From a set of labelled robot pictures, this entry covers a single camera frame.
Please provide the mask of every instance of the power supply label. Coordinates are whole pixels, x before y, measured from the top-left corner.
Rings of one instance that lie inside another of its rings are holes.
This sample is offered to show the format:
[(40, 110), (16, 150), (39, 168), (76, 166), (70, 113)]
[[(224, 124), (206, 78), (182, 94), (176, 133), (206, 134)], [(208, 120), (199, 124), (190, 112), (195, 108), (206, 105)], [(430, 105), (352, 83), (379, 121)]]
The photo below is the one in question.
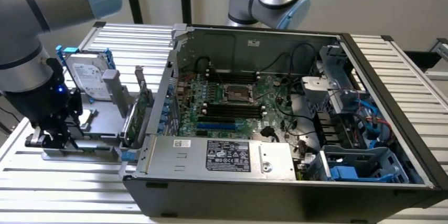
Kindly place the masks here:
[(207, 141), (207, 170), (216, 172), (251, 172), (248, 142)]

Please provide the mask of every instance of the sticker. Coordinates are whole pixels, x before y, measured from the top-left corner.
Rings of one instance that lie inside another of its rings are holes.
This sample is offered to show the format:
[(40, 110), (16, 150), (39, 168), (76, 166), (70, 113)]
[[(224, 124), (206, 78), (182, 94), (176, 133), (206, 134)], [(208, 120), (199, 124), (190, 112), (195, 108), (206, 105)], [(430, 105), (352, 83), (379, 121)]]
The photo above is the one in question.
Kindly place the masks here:
[(174, 147), (190, 148), (191, 147), (191, 140), (175, 140)]
[(111, 100), (100, 69), (94, 65), (74, 64), (75, 78), (86, 94), (98, 100)]
[(207, 141), (206, 168), (216, 172), (250, 173), (250, 143)]
[(259, 40), (248, 40), (247, 45), (250, 47), (259, 47), (260, 46), (260, 41)]

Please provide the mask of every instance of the robotic arm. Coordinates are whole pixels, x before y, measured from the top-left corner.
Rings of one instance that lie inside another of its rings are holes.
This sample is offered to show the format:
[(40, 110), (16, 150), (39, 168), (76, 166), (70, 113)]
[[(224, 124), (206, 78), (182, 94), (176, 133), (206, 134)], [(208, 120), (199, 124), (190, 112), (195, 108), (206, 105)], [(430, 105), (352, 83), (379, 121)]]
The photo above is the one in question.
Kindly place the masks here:
[(122, 0), (0, 0), (0, 91), (40, 130), (28, 146), (64, 148), (71, 142), (76, 148), (72, 135), (82, 134), (80, 92), (68, 90), (63, 67), (48, 56), (38, 35), (120, 9)]
[(259, 26), (296, 29), (311, 6), (311, 0), (230, 0), (228, 26)]

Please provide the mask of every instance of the motherboard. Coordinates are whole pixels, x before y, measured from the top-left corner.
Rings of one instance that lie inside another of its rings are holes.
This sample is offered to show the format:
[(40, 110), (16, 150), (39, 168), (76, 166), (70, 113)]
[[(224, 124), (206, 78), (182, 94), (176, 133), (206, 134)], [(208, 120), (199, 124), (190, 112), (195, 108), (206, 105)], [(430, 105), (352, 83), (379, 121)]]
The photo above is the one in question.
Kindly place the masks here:
[(278, 141), (260, 133), (271, 127), (287, 142), (284, 128), (292, 118), (279, 113), (276, 106), (292, 113), (287, 89), (279, 93), (288, 81), (286, 76), (255, 73), (183, 75), (178, 84), (179, 136)]

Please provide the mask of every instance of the warning label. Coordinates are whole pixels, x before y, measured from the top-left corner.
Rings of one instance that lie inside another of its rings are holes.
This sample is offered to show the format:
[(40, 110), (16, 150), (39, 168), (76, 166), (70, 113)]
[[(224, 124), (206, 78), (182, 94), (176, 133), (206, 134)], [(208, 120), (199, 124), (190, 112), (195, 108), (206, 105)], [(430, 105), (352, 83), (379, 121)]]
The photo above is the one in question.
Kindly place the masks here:
[(207, 141), (207, 170), (251, 172), (250, 143)]

